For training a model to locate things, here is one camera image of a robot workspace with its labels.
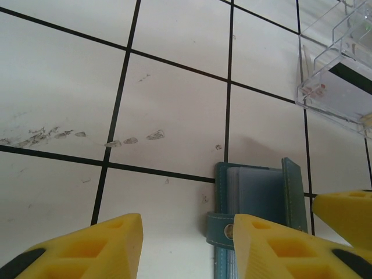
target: transparent plastic container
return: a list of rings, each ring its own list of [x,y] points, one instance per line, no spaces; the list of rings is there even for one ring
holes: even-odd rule
[[[341,1],[299,36],[296,103],[372,138],[372,0]]]

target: teal wallet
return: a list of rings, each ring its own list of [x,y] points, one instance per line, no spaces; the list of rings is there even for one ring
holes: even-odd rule
[[[307,232],[301,168],[288,158],[282,159],[282,169],[216,165],[216,212],[207,216],[207,242],[215,246],[215,279],[237,278],[230,232],[236,213]]]

